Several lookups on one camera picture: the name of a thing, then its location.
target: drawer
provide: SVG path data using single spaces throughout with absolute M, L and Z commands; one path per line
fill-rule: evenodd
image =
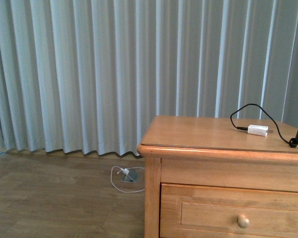
M 163 158 L 161 182 L 298 192 L 298 165 Z
M 160 237 L 298 238 L 298 193 L 162 184 Z

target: electrical cord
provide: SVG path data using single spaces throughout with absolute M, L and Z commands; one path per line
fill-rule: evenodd
M 277 123 L 275 122 L 275 120 L 258 104 L 255 104 L 255 103 L 249 103 L 249 104 L 246 104 L 245 106 L 241 107 L 240 109 L 238 109 L 236 112 L 232 113 L 230 115 L 230 121 L 232 122 L 232 125 L 236 128 L 236 129 L 239 129 L 239 130 L 246 130 L 248 131 L 248 128 L 247 127 L 242 127 L 242 126 L 236 126 L 233 122 L 233 119 L 232 119 L 232 116 L 236 113 L 238 113 L 239 111 L 241 111 L 243 108 L 246 108 L 247 106 L 257 106 L 259 107 L 272 121 L 273 123 L 275 124 L 276 128 L 277 128 L 277 131 L 278 131 L 278 135 L 280 136 L 280 138 L 286 142 L 287 144 L 289 144 L 290 147 L 292 148 L 295 148 L 297 145 L 298 145 L 298 131 L 297 131 L 297 134 L 296 134 L 296 137 L 295 138 L 291 138 L 290 141 L 287 141 L 285 138 L 283 138 L 280 130 L 279 130 L 279 127 L 277 125 Z
M 135 192 L 142 192 L 142 191 L 145 190 L 145 189 L 142 189 L 142 190 L 138 190 L 138 191 L 123 191 L 123 190 L 119 189 L 119 188 L 113 183 L 113 170 L 114 170 L 114 168 L 119 168 L 119 169 L 120 169 L 120 171 L 117 172 L 117 174 L 119 174 L 120 172 L 125 173 L 125 171 L 128 170 L 128 169 L 144 169 L 143 167 L 132 167 L 132 168 L 124 168 L 124 169 L 123 169 L 123 168 L 121 168 L 121 167 L 119 167 L 119 166 L 113 166 L 113 167 L 111 168 L 111 172 L 110 172 L 110 182 L 111 182 L 111 184 L 114 186 L 114 188 L 116 188 L 118 191 L 123 192 L 123 193 L 135 193 Z

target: white charger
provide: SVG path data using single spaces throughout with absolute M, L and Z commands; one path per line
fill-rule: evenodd
M 267 136 L 268 126 L 264 125 L 249 125 L 247 133 L 252 135 Z

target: gray curtain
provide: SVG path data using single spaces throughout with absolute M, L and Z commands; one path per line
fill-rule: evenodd
M 0 0 L 6 149 L 136 153 L 155 115 L 246 103 L 298 127 L 298 0 Z

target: drawer knob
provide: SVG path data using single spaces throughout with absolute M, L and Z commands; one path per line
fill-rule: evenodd
M 238 216 L 237 223 L 238 226 L 241 228 L 248 228 L 250 225 L 250 221 L 248 220 L 248 218 L 243 215 Z

